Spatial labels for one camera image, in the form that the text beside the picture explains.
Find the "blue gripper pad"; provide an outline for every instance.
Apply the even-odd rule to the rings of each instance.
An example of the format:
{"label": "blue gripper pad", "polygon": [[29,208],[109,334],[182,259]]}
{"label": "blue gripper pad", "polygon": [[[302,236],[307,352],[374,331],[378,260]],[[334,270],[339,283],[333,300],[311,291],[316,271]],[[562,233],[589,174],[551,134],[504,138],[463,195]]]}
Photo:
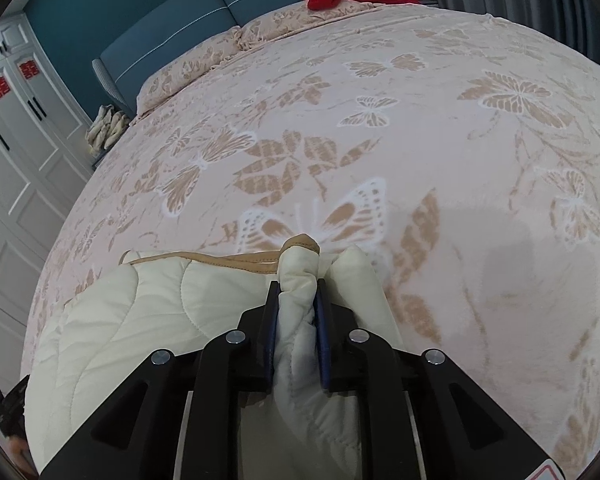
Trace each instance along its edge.
{"label": "blue gripper pad", "polygon": [[315,345],[318,351],[318,367],[320,368],[320,384],[323,390],[328,390],[331,383],[331,347],[327,333],[326,314],[319,290],[314,298],[314,325],[316,331]]}
{"label": "blue gripper pad", "polygon": [[278,296],[280,295],[280,284],[275,288],[275,298],[270,297],[271,291],[269,291],[269,297],[267,303],[273,301],[275,304],[274,311],[271,316],[271,322],[269,323],[269,332],[267,333],[267,340],[264,346],[264,369],[267,371],[267,382],[269,385],[273,384],[273,354],[276,350],[276,328],[278,326],[278,310],[280,309],[280,303],[278,302]]}

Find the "silver bolt head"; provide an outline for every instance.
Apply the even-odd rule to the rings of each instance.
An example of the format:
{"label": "silver bolt head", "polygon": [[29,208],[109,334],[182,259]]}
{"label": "silver bolt head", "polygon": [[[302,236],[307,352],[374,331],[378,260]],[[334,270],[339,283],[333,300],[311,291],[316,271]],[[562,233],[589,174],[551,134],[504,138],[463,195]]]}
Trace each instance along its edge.
{"label": "silver bolt head", "polygon": [[432,365],[441,365],[445,362],[446,356],[442,350],[427,350],[427,353],[424,354],[424,358],[427,360],[427,363]]}
{"label": "silver bolt head", "polygon": [[242,330],[231,330],[231,332],[225,336],[225,339],[228,343],[238,344],[247,339],[247,336]]}
{"label": "silver bolt head", "polygon": [[163,365],[169,359],[171,359],[171,354],[169,354],[169,352],[166,350],[157,350],[151,354],[151,362],[154,365]]}
{"label": "silver bolt head", "polygon": [[349,339],[354,343],[364,343],[369,340],[369,332],[366,330],[362,330],[361,328],[357,328],[349,332]]}

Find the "wardrobe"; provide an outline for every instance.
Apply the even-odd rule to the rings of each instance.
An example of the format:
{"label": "wardrobe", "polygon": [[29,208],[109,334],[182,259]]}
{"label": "wardrobe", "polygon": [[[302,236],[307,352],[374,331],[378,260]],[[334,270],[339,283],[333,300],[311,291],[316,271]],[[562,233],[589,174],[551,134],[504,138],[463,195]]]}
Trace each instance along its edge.
{"label": "wardrobe", "polygon": [[24,14],[0,21],[0,387],[18,381],[45,259],[91,176],[91,123]]}

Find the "quilted comforter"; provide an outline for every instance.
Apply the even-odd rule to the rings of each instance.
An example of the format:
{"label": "quilted comforter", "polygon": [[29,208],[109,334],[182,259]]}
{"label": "quilted comforter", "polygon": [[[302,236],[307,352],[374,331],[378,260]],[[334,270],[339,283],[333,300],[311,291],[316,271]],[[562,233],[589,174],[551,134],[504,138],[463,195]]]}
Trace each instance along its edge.
{"label": "quilted comforter", "polygon": [[491,16],[379,7],[238,54],[139,120],[27,329],[126,250],[370,255],[405,348],[444,349],[576,478],[600,449],[600,67]]}

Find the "pillowcase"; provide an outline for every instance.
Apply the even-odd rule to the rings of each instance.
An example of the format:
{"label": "pillowcase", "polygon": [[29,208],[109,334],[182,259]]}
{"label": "pillowcase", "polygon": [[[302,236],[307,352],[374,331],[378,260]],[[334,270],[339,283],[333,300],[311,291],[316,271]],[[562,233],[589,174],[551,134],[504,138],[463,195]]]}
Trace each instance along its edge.
{"label": "pillowcase", "polygon": [[205,75],[221,61],[240,52],[240,27],[216,34],[171,61],[147,79],[136,99],[141,117]]}
{"label": "pillowcase", "polygon": [[305,1],[291,4],[278,10],[272,10],[247,23],[242,28],[242,37],[239,41],[240,48],[249,50],[266,41],[275,40],[284,34],[296,32],[302,28],[317,25],[333,18],[355,14],[361,10],[373,9],[379,5],[369,2],[342,0],[333,9],[309,10]]}

